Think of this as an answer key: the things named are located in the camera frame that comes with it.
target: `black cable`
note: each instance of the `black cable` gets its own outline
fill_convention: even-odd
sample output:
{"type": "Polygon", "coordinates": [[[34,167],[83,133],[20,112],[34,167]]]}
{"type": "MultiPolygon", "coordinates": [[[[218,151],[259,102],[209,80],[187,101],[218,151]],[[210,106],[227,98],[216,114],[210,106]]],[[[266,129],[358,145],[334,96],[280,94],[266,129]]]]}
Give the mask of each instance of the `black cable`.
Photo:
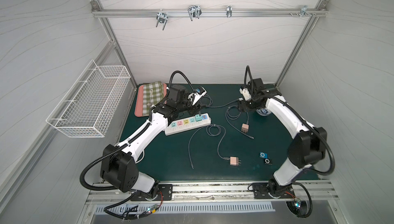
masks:
{"type": "MultiPolygon", "coordinates": [[[[170,87],[171,87],[171,85],[172,85],[172,80],[173,80],[175,74],[181,74],[181,75],[184,77],[184,79],[186,80],[186,82],[189,84],[189,86],[190,86],[191,90],[193,91],[193,93],[196,93],[196,90],[193,88],[193,86],[191,85],[191,83],[190,83],[189,79],[186,77],[186,75],[185,75],[183,72],[178,71],[178,70],[177,70],[177,71],[174,71],[174,72],[171,74],[171,76],[170,76],[170,81],[168,82],[168,86],[167,86],[168,89],[170,89],[170,87]]],[[[169,94],[169,93],[170,93],[170,92],[167,91],[167,93],[165,94],[164,98],[163,98],[160,102],[158,102],[155,106],[161,104],[161,103],[163,102],[163,100],[165,100],[165,99],[168,97],[168,94],[169,94]]]]}
{"type": "Polygon", "coordinates": [[[122,216],[123,217],[128,217],[128,215],[130,214],[130,212],[137,212],[138,211],[138,205],[136,205],[136,206],[134,206],[134,207],[132,207],[132,208],[130,208],[128,211],[126,211],[126,212],[123,212],[122,213],[122,216]]]}
{"type": "Polygon", "coordinates": [[[152,110],[154,110],[156,106],[152,106],[152,108],[149,109],[149,121],[152,122],[152,110]]]}
{"type": "Polygon", "coordinates": [[[124,217],[124,216],[122,216],[122,215],[118,215],[118,214],[115,214],[114,212],[109,211],[109,209],[111,209],[111,208],[113,208],[113,207],[117,207],[117,206],[119,206],[119,205],[121,205],[121,204],[124,204],[125,202],[129,201],[132,197],[135,196],[136,193],[137,193],[137,191],[131,193],[130,197],[126,198],[125,200],[120,201],[120,202],[118,202],[118,203],[114,203],[114,204],[112,204],[112,205],[110,205],[110,206],[105,207],[105,208],[104,208],[104,212],[107,213],[107,214],[109,214],[109,215],[112,215],[113,217],[118,217],[118,218],[125,219],[125,220],[134,220],[134,219],[137,219],[137,217],[124,217]]]}
{"type": "Polygon", "coordinates": [[[305,215],[296,214],[297,217],[300,217],[300,218],[307,218],[307,217],[309,217],[309,216],[311,215],[311,213],[312,213],[312,198],[310,197],[307,188],[306,188],[303,184],[298,183],[298,182],[293,182],[293,185],[299,185],[299,186],[301,186],[301,187],[304,189],[304,191],[307,193],[307,195],[308,195],[308,199],[309,199],[309,209],[308,209],[308,212],[307,212],[305,215]]]}
{"type": "Polygon", "coordinates": [[[132,139],[130,139],[128,141],[128,144],[124,144],[121,147],[111,151],[110,153],[97,158],[96,160],[94,160],[93,162],[91,162],[89,165],[86,166],[86,168],[84,168],[84,170],[82,170],[81,175],[79,176],[79,182],[81,183],[81,185],[83,187],[85,187],[86,189],[92,190],[92,191],[108,191],[108,190],[115,190],[117,189],[116,187],[112,186],[112,187],[96,187],[96,186],[92,186],[89,185],[86,180],[85,180],[85,175],[86,173],[89,171],[89,169],[91,169],[94,165],[96,165],[97,163],[101,162],[102,160],[104,160],[104,158],[107,158],[119,151],[121,151],[122,149],[126,148],[127,146],[130,145],[130,143],[132,143],[133,141],[135,141],[139,136],[141,136],[150,126],[150,123],[147,123],[145,125],[145,127],[139,132],[137,133],[132,139]]]}
{"type": "Polygon", "coordinates": [[[245,87],[248,87],[248,85],[246,84],[247,74],[249,74],[249,79],[250,79],[249,93],[250,93],[251,97],[253,98],[253,78],[252,78],[252,74],[250,73],[249,65],[246,66],[246,70],[245,70],[245,77],[244,77],[245,87]]]}
{"type": "Polygon", "coordinates": [[[315,129],[313,129],[310,125],[308,125],[307,121],[304,120],[289,104],[287,104],[287,102],[284,102],[282,100],[280,100],[279,98],[275,97],[275,96],[271,96],[271,95],[263,95],[261,98],[273,98],[276,101],[278,101],[279,103],[282,103],[286,108],[290,109],[290,111],[301,121],[301,123],[308,128],[311,132],[313,132],[316,137],[318,137],[318,139],[324,144],[326,150],[327,150],[327,154],[328,157],[330,158],[330,167],[327,171],[322,172],[322,171],[318,171],[316,169],[313,168],[306,168],[307,170],[313,171],[317,174],[320,175],[329,175],[331,174],[334,169],[335,169],[335,160],[334,160],[334,155],[332,154],[331,148],[330,146],[328,146],[327,141],[318,133],[318,131],[316,131],[315,129]]]}

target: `red wire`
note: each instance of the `red wire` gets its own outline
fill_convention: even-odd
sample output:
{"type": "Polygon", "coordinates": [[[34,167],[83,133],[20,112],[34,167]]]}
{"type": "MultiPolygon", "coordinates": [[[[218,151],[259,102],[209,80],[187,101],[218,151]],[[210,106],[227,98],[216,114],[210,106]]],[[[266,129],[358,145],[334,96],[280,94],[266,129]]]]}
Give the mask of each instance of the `red wire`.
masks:
{"type": "Polygon", "coordinates": [[[287,194],[289,194],[290,196],[292,196],[293,198],[295,198],[296,196],[294,196],[293,194],[291,194],[290,192],[285,192],[287,194]]]}
{"type": "Polygon", "coordinates": [[[159,209],[160,206],[163,204],[163,194],[161,193],[161,191],[159,191],[159,193],[161,195],[161,201],[160,201],[160,205],[159,205],[159,207],[157,209],[159,209]]]}

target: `power strip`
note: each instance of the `power strip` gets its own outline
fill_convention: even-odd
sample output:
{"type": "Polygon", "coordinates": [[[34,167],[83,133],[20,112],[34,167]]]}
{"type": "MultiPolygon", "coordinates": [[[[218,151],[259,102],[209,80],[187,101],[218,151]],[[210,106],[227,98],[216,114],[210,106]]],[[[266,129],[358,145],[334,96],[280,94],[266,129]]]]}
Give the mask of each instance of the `power strip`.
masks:
{"type": "Polygon", "coordinates": [[[195,128],[204,127],[211,124],[211,118],[208,113],[196,114],[189,118],[179,119],[173,121],[168,127],[165,128],[164,133],[166,136],[181,133],[195,128]]]}

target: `white cable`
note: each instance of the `white cable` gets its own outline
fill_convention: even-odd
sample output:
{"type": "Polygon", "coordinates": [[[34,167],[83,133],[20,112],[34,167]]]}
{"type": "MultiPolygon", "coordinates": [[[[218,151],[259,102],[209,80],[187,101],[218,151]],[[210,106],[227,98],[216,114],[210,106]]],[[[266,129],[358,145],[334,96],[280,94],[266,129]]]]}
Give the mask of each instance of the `white cable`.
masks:
{"type": "Polygon", "coordinates": [[[141,161],[142,161],[142,159],[144,159],[144,157],[145,157],[145,150],[143,150],[143,151],[142,151],[142,158],[141,158],[140,160],[136,161],[136,163],[135,163],[135,164],[137,164],[137,163],[141,162],[141,161]]]}

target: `pink tray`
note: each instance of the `pink tray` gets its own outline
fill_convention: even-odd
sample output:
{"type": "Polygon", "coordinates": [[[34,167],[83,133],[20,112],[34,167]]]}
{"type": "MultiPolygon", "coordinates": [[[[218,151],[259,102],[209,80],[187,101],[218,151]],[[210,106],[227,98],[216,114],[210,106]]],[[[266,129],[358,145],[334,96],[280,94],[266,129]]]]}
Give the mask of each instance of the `pink tray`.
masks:
{"type": "MultiPolygon", "coordinates": [[[[164,95],[167,94],[167,84],[163,83],[163,88],[164,88],[164,95]]],[[[142,84],[138,88],[138,94],[137,94],[137,103],[135,104],[135,111],[134,115],[136,117],[142,117],[142,110],[143,110],[143,97],[144,97],[144,85],[142,84]]]]}

